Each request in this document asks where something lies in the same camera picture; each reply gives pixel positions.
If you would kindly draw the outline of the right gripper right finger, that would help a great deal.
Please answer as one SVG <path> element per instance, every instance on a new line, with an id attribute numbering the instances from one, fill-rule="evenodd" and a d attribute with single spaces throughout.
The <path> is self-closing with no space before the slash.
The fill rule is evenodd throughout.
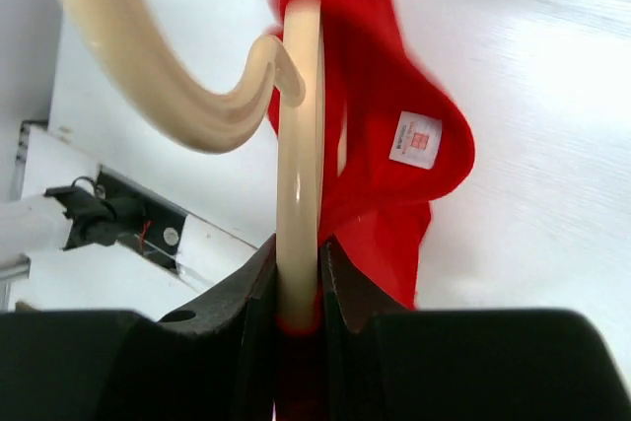
<path id="1" fill-rule="evenodd" d="M 557 309 L 411 311 L 320 250 L 334 420 L 626 420 L 596 328 Z"/>

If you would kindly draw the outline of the red t shirt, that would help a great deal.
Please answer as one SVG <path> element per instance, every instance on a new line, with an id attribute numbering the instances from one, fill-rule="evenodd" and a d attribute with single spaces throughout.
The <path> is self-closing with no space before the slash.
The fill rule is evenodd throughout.
<path id="1" fill-rule="evenodd" d="M 284 12 L 295 0 L 274 0 Z M 324 46 L 323 200 L 318 237 L 406 308 L 415 303 L 430 204 L 475 157 L 453 101 L 406 51 L 392 0 L 319 0 Z"/>

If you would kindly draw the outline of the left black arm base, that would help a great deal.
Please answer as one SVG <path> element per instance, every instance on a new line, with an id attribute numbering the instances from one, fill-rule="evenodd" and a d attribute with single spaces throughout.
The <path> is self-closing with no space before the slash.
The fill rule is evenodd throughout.
<path id="1" fill-rule="evenodd" d="M 64 207 L 72 226 L 65 249 L 120 244 L 173 275 L 186 211 L 105 170 L 76 177 L 44 193 Z"/>

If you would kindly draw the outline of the beige plastic clothes hanger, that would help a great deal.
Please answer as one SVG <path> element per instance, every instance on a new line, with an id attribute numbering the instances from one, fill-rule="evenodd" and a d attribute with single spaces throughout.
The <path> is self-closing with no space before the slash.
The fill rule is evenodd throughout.
<path id="1" fill-rule="evenodd" d="M 118 89 L 158 130 L 190 149 L 235 150 L 256 131 L 272 96 L 279 96 L 277 309 L 287 327 L 311 327 L 324 162 L 320 1 L 290 1 L 282 34 L 253 42 L 240 80 L 226 94 L 204 89 L 188 74 L 144 0 L 60 1 Z"/>

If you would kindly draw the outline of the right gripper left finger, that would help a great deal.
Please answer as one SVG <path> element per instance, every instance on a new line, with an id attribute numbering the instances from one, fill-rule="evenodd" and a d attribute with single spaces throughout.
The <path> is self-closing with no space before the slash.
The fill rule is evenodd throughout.
<path id="1" fill-rule="evenodd" d="M 237 271 L 158 321 L 133 311 L 1 317 L 4 420 L 227 420 L 246 311 L 275 272 L 269 238 Z"/>

